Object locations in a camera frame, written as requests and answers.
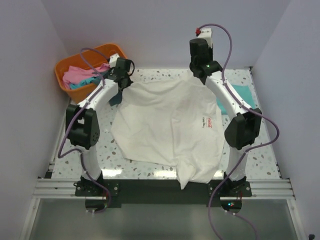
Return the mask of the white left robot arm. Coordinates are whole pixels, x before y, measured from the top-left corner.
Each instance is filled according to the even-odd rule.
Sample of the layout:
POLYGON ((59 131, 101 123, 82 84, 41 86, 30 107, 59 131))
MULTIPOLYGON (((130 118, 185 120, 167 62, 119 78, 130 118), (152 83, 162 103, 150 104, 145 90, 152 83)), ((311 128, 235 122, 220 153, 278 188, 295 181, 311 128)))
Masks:
POLYGON ((97 159, 96 144, 100 138, 98 111, 113 97, 129 87, 133 81, 131 76, 135 71, 132 60, 114 54, 109 59, 110 69, 98 73, 96 88, 78 104, 70 104, 66 109, 65 135, 62 144, 69 140, 73 149, 62 153, 64 157, 71 152, 78 152, 82 167, 81 179, 87 180, 86 191, 92 196, 99 196, 104 190, 103 174, 97 159))

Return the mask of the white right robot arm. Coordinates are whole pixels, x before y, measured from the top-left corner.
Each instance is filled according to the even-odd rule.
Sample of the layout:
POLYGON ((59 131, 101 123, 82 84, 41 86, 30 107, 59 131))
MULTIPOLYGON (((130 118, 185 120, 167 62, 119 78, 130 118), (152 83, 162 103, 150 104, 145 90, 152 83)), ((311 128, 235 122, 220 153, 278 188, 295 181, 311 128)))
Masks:
POLYGON ((223 183, 223 192, 230 197, 241 190, 241 183, 246 181, 247 154, 245 153, 259 136, 262 118, 259 108, 253 109, 227 80, 222 80, 223 68, 213 60, 213 49, 203 38, 189 41, 190 64, 193 76, 222 103, 229 117, 229 124, 224 131, 224 138, 230 147, 229 161, 224 173, 227 181, 223 183))

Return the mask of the white t-shirt with red print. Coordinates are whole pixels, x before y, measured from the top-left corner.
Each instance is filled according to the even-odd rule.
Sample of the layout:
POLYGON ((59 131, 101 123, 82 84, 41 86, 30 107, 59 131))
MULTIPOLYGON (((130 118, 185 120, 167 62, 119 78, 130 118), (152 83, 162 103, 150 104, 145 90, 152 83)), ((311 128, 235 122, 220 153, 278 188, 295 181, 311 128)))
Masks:
POLYGON ((175 167, 181 188, 211 181, 225 144, 216 96, 190 73, 124 89, 110 131, 124 158, 175 167))

